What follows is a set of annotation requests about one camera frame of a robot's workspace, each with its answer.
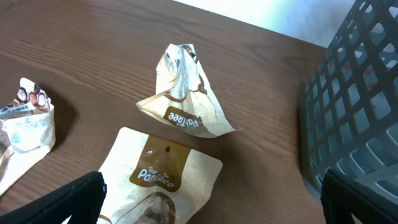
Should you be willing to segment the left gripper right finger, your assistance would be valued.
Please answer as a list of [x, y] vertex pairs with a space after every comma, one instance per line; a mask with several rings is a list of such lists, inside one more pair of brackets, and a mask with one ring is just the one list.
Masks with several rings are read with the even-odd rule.
[[322, 183], [321, 203], [326, 224], [397, 223], [397, 205], [375, 191], [329, 169]]

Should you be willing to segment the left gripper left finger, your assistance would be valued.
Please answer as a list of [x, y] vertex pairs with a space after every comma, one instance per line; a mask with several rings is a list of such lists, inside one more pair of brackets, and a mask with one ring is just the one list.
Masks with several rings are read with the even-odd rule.
[[107, 186], [101, 172], [93, 171], [21, 208], [1, 215], [1, 223], [96, 223]]

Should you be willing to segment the cream snack pouch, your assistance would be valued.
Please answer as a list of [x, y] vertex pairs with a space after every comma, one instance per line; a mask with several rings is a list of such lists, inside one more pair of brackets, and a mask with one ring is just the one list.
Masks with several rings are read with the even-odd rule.
[[199, 138], [232, 133], [192, 44], [169, 44], [156, 66], [155, 95], [136, 103], [145, 114]]

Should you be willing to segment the cream pouch under arm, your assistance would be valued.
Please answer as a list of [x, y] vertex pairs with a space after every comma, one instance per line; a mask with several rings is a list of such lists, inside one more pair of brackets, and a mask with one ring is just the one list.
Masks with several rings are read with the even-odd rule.
[[123, 127], [99, 171], [95, 223], [186, 223], [209, 201], [223, 164], [190, 147]]

